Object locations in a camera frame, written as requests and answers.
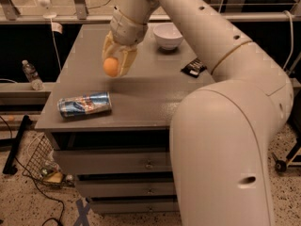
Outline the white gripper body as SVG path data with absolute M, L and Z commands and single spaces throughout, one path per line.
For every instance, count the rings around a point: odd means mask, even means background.
M 121 45 L 132 46 L 144 40 L 148 26 L 133 22 L 118 7 L 114 7 L 110 29 L 115 42 Z

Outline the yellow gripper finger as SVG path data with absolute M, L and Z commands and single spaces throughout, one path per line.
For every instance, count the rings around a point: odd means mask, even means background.
M 118 56 L 118 77 L 122 77 L 128 73 L 137 55 L 136 46 L 121 45 L 117 50 Z
M 103 63 L 105 63 L 108 58 L 118 58 L 118 49 L 119 44 L 114 41 L 112 32 L 109 32 L 105 36 L 103 43 Z

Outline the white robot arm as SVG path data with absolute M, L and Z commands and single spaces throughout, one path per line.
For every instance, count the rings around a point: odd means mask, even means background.
M 122 0 L 103 56 L 129 71 L 147 23 L 162 7 L 214 83 L 178 105 L 170 124 L 170 158 L 183 226 L 275 226 L 268 146 L 290 117 L 293 85 L 259 45 L 203 0 Z

